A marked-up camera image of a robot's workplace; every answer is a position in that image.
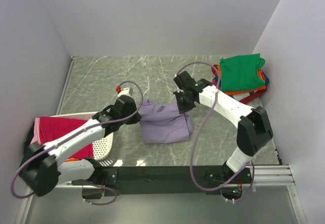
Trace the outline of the lavender t shirt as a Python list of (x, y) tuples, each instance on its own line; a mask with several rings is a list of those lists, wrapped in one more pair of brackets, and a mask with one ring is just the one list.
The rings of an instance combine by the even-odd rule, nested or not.
[(139, 110), (142, 139), (145, 144), (171, 144), (188, 141), (193, 126), (177, 103), (157, 104), (145, 100)]

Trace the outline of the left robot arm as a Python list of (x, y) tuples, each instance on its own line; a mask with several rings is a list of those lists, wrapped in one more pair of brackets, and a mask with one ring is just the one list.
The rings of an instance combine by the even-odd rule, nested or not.
[(64, 175), (63, 167), (73, 154), (107, 137), (123, 124), (134, 124), (140, 114), (133, 97), (119, 94), (115, 103), (97, 112), (79, 128), (43, 145), (31, 143), (22, 158), (19, 177), (38, 197), (51, 192)]

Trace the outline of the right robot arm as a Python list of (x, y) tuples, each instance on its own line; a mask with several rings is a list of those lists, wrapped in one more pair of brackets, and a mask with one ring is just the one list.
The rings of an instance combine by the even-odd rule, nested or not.
[(174, 82), (178, 87), (174, 95), (180, 113), (192, 110), (198, 103), (210, 108), (209, 115), (215, 111), (237, 129), (237, 147), (222, 167), (225, 181), (236, 182), (241, 176), (240, 169), (273, 138), (266, 110), (242, 104), (206, 79), (195, 81), (187, 71), (176, 75)]

